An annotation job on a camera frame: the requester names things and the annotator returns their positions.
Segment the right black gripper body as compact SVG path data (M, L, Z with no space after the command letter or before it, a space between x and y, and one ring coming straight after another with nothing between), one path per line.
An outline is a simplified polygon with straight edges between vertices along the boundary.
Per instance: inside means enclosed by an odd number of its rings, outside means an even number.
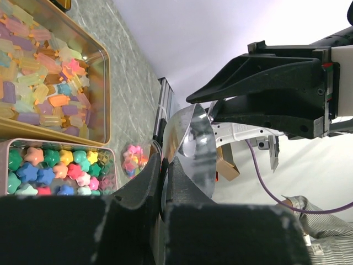
M337 136L352 133L352 120L333 123L338 116L343 116L343 96L352 91L352 78L346 77L345 72L352 66L348 61L348 51L352 48L352 28L342 30L332 36L326 37L310 45L295 46L268 46L264 41L248 45L249 54L266 52L312 52L323 62L325 71L325 84L328 100L317 97L314 93L297 93L293 91L274 91L251 96L286 97L301 99L309 104L321 106L325 111L325 134L320 136ZM289 138L302 138L285 134Z

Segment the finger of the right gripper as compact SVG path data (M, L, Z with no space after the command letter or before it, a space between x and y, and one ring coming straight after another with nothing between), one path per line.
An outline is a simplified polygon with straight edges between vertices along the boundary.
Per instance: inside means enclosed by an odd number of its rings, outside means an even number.
M264 92L314 93L328 100L323 62L312 52L242 54L186 98L204 103Z
M224 102L214 121L264 127L305 139L325 134L325 111L321 106L281 96L234 97Z

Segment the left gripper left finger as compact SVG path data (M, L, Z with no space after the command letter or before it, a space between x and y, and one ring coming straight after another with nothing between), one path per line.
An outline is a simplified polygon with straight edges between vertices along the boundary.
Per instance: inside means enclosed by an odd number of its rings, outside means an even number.
M111 195L1 197L2 264L155 264L161 156Z

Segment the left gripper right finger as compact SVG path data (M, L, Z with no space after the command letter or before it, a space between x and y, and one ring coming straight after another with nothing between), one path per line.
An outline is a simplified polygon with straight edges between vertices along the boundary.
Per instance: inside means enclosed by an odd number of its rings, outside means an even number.
M271 205L217 204L184 173L168 167L166 264L310 264L293 215Z

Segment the silver metal scoop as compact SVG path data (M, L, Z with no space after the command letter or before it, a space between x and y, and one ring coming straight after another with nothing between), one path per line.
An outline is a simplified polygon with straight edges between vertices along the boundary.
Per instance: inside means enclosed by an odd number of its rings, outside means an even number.
M163 133L163 157L176 157L187 177L209 198L216 181L216 140L204 108L193 104L177 111Z

